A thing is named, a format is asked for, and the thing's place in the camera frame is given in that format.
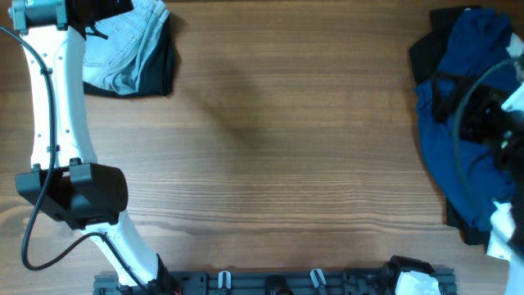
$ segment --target wood grain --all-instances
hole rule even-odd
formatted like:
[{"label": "wood grain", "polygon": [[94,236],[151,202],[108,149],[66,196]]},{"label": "wood grain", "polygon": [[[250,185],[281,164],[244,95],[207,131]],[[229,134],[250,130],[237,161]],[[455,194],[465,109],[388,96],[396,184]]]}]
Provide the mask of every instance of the wood grain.
[{"label": "wood grain", "polygon": [[[170,2],[181,66],[168,98],[87,97],[99,162],[129,183],[129,212],[171,270],[454,267],[461,294],[501,294],[507,264],[443,225],[424,169],[407,49],[455,1]],[[523,32],[522,2],[483,2]],[[6,3],[0,5],[5,11]],[[1,25],[9,20],[0,18]],[[91,243],[31,273],[33,114],[20,46],[0,36],[0,294],[90,294],[111,266]],[[78,233],[40,216],[32,261]]]}]

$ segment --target denim shorts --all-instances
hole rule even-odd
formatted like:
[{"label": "denim shorts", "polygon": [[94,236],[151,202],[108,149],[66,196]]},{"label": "denim shorts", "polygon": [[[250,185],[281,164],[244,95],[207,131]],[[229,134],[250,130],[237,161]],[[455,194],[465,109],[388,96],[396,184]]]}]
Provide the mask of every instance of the denim shorts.
[{"label": "denim shorts", "polygon": [[131,12],[96,23],[108,40],[87,36],[84,82],[121,95],[138,91],[140,73],[169,11],[160,0],[133,0],[133,5]]}]

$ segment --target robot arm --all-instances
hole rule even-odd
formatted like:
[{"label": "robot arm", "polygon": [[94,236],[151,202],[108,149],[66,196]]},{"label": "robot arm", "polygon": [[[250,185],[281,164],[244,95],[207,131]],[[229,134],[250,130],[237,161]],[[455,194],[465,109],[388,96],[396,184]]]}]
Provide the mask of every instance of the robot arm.
[{"label": "robot arm", "polygon": [[[111,0],[103,5],[112,8],[114,15],[128,11],[129,4],[130,1]],[[55,94],[56,160],[53,181],[41,211],[54,220],[65,221],[72,229],[80,229],[84,235],[105,235],[105,240],[103,236],[91,239],[116,269],[122,293],[125,290],[132,294],[144,293],[138,287],[141,284],[148,294],[173,294],[176,282],[142,240],[125,210],[128,191],[124,174],[117,168],[97,164],[89,137],[82,79],[85,25],[112,16],[107,14],[107,9],[100,12],[101,6],[100,1],[15,0],[10,9],[15,28],[51,72]],[[82,16],[71,12],[76,7],[82,7],[81,12],[91,19],[82,20]],[[41,179],[47,175],[51,156],[49,102],[40,65],[27,49],[25,55],[33,93],[34,149],[32,171],[16,176],[16,188],[21,196],[35,204],[43,189]]]}]

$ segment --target clothing pile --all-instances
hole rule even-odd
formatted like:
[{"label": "clothing pile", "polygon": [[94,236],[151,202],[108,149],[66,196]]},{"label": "clothing pile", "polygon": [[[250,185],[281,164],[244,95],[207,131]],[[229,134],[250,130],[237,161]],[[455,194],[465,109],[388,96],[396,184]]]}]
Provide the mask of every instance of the clothing pile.
[{"label": "clothing pile", "polygon": [[[508,16],[493,9],[446,8],[431,11],[430,19],[432,32],[409,49],[417,83],[422,157],[446,196],[447,224],[463,231],[465,243],[487,244],[495,204],[514,202],[517,184],[509,171],[498,168],[488,145],[461,134],[460,161],[472,184],[468,196],[455,168],[454,109],[479,76],[503,60],[518,57],[524,47],[518,45],[522,41],[513,33]],[[492,102],[507,99],[521,82],[514,66],[504,67],[483,82],[470,103],[484,102],[486,97]]]},{"label": "clothing pile", "polygon": [[133,0],[134,9],[87,28],[84,92],[112,98],[168,95],[176,53],[169,11],[161,0]]}]

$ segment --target cable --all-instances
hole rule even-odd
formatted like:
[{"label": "cable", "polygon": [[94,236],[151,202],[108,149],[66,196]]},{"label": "cable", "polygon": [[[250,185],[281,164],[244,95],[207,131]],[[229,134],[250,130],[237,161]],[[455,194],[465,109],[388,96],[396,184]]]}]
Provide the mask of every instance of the cable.
[{"label": "cable", "polygon": [[466,110],[466,106],[469,103],[469,98],[472,96],[473,92],[477,87],[486,79],[487,76],[489,76],[494,71],[498,70],[499,68],[513,64],[515,61],[517,61],[517,58],[510,58],[505,61],[501,61],[500,63],[492,66],[488,71],[486,71],[476,82],[475,84],[469,89],[469,91],[464,95],[464,97],[460,100],[460,103],[457,107],[457,111],[455,112],[455,118],[453,123],[453,130],[451,133],[452,139],[453,139],[453,152],[454,152],[454,161],[455,161],[455,169],[457,170],[458,177],[460,178],[461,182],[464,185],[464,188],[466,189],[466,195],[471,198],[470,204],[477,204],[476,200],[473,200],[472,197],[472,186],[471,183],[468,180],[468,177],[466,176],[466,173],[464,172],[464,169],[462,167],[462,162],[460,158],[460,124],[462,122],[463,114]]},{"label": "cable", "polygon": [[[494,71],[500,69],[503,66],[512,65],[515,61],[519,61],[519,58],[509,58],[507,60],[501,61],[498,64],[492,66],[489,70],[487,70],[476,82],[475,84],[469,89],[469,91],[464,95],[464,97],[461,99],[457,111],[455,112],[455,118],[453,123],[453,130],[452,130],[452,139],[453,139],[453,152],[454,152],[454,161],[455,161],[455,168],[458,172],[458,177],[462,181],[464,188],[466,189],[466,195],[471,199],[470,204],[472,206],[475,206],[474,204],[477,204],[476,200],[473,199],[473,193],[472,193],[472,185],[469,182],[468,177],[466,176],[466,173],[464,172],[464,169],[462,167],[462,162],[460,158],[460,123],[462,121],[464,112],[466,110],[466,106],[469,103],[469,98],[472,96],[473,92],[477,87]],[[506,238],[500,233],[498,229],[492,226],[491,223],[489,223],[489,230],[493,231],[493,233],[500,238],[501,241],[504,241]],[[506,242],[508,246],[519,256],[524,260],[524,254],[522,251],[511,241],[508,240]]]},{"label": "cable", "polygon": [[47,191],[49,190],[49,186],[51,185],[52,174],[55,169],[55,163],[56,163],[56,118],[55,118],[55,99],[54,99],[55,96],[54,96],[53,88],[52,88],[51,72],[47,68],[45,62],[40,57],[40,55],[31,47],[31,45],[29,45],[26,41],[24,41],[22,38],[17,36],[15,33],[11,32],[9,29],[0,26],[0,31],[6,33],[11,38],[13,38],[15,41],[20,43],[34,57],[34,59],[40,66],[43,78],[45,79],[46,89],[47,89],[47,99],[48,99],[48,104],[49,104],[49,147],[50,147],[49,148],[50,149],[49,167],[47,169],[47,175],[46,175],[46,179],[44,180],[42,190],[40,191],[40,194],[38,195],[38,199],[36,203],[34,204],[33,212],[31,213],[31,217],[29,218],[29,223],[27,224],[27,228],[25,229],[24,239],[22,241],[22,251],[21,251],[22,263],[28,270],[32,270],[32,271],[47,269],[49,266],[52,266],[55,263],[57,263],[58,261],[62,260],[62,258],[67,256],[67,254],[73,251],[73,249],[75,249],[78,245],[80,245],[86,239],[91,238],[91,237],[99,237],[109,247],[109,249],[111,250],[111,253],[115,256],[116,260],[120,263],[122,268],[124,268],[124,270],[128,273],[129,277],[133,279],[133,281],[138,285],[138,287],[143,292],[149,293],[146,287],[142,284],[142,282],[140,282],[137,276],[131,271],[131,268],[125,264],[124,259],[116,251],[115,247],[113,246],[113,244],[111,243],[111,241],[105,234],[101,234],[101,233],[85,234],[81,238],[77,239],[74,243],[72,243],[66,250],[64,250],[56,258],[42,265],[32,265],[29,262],[28,249],[29,249],[29,240],[31,238],[31,232],[33,231],[34,222],[36,221],[38,212],[40,211],[40,208],[42,207],[43,200],[45,199]]},{"label": "cable", "polygon": [[31,55],[34,57],[34,59],[40,66],[40,69],[43,74],[43,78],[45,79],[45,82],[46,82],[47,99],[49,103],[49,148],[50,148],[51,156],[49,160],[49,168],[47,169],[46,179],[44,180],[42,190],[40,191],[40,195],[38,196],[38,199],[36,203],[34,204],[33,213],[31,213],[31,217],[29,218],[29,223],[27,224],[27,228],[25,228],[24,240],[22,242],[22,263],[24,264],[24,266],[29,270],[35,270],[35,271],[43,270],[57,263],[61,259],[60,258],[58,260],[49,261],[48,263],[44,265],[34,266],[34,265],[31,265],[31,263],[29,262],[29,258],[27,256],[29,238],[31,237],[31,232],[33,231],[34,222],[36,221],[36,216],[38,212],[40,211],[40,207],[42,206],[47,190],[49,189],[49,186],[51,185],[52,172],[55,169],[55,161],[56,161],[56,124],[55,122],[56,120],[55,120],[55,100],[54,100],[54,94],[53,94],[53,89],[52,89],[51,75],[44,61],[39,56],[39,54],[31,47],[31,45],[29,45],[22,38],[12,33],[9,29],[6,29],[0,26],[0,30],[6,33],[7,35],[9,35],[14,40],[18,41],[29,53],[31,53]]}]

